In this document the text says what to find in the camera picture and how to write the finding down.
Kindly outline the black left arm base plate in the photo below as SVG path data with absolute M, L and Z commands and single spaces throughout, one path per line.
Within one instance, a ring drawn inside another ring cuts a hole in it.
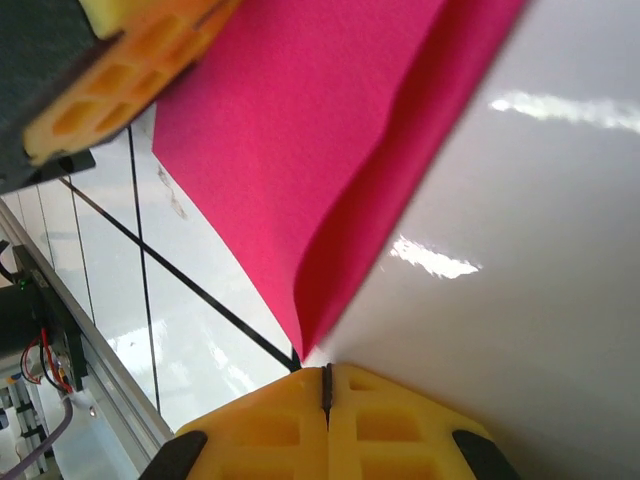
M 51 350 L 62 358 L 71 387 L 81 391 L 88 375 L 81 329 L 27 248 L 15 246 L 12 253 L 17 266 L 15 282 L 0 288 L 0 356 L 22 353 L 45 329 Z

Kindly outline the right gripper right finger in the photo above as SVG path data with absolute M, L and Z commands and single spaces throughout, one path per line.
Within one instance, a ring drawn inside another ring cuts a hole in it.
M 520 480 L 478 422 L 352 365 L 327 366 L 329 480 Z

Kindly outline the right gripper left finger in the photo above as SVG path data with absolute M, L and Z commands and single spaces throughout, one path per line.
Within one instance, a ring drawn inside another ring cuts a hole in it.
M 328 480 L 322 380 L 301 369 L 185 424 L 142 480 Z

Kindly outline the aluminium mounting rail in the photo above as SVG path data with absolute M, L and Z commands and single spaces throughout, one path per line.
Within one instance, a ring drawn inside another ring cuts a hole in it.
M 2 200 L 0 228 L 12 242 L 25 248 L 79 327 L 88 372 L 86 390 L 98 410 L 89 426 L 108 426 L 118 445 L 104 452 L 115 466 L 122 467 L 125 478 L 138 478 L 161 446 L 173 437 L 171 429 Z

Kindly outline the magenta square cloth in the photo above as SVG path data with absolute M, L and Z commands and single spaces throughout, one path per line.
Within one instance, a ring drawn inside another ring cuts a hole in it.
M 358 291 L 527 0 L 243 0 L 153 151 L 300 357 Z

